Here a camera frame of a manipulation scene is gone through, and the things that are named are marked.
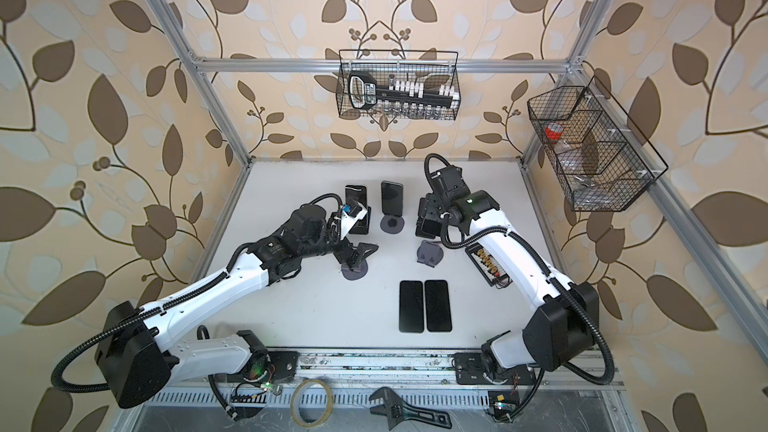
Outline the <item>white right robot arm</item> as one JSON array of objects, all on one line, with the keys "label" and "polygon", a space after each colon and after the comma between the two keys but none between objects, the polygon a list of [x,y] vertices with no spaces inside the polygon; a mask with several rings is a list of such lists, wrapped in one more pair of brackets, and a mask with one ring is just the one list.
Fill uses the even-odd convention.
[{"label": "white right robot arm", "polygon": [[470,190],[460,167],[437,153],[428,154],[424,164],[431,191],[420,201],[417,223],[447,249],[480,246],[510,277],[532,312],[522,329],[503,332],[482,345],[488,381],[503,383],[513,369],[536,366],[542,372],[564,367],[589,383],[610,384],[616,366],[599,330],[595,288],[574,283],[546,261],[490,194]]}]

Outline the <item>purple phone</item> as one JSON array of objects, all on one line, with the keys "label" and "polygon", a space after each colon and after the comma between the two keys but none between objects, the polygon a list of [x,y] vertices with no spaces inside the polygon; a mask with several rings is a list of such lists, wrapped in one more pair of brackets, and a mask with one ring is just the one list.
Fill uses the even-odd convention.
[{"label": "purple phone", "polygon": [[428,193],[419,200],[415,235],[435,239],[441,233],[443,205],[435,193]]}]

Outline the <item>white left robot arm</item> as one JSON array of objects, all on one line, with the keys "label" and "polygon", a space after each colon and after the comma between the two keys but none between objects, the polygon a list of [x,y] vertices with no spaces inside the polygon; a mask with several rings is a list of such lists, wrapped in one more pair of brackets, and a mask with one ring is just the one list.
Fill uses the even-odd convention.
[{"label": "white left robot arm", "polygon": [[67,353],[51,373],[53,388],[71,394],[109,391],[119,407],[140,405],[175,381],[246,373],[267,351],[258,337],[241,330],[225,339],[182,338],[209,317],[249,294],[298,276],[308,258],[332,255],[360,268],[377,245],[353,244],[349,232],[369,214],[357,200],[332,213],[319,198],[301,205],[271,235],[239,245],[226,266],[162,299],[134,308],[114,307],[104,329]]}]

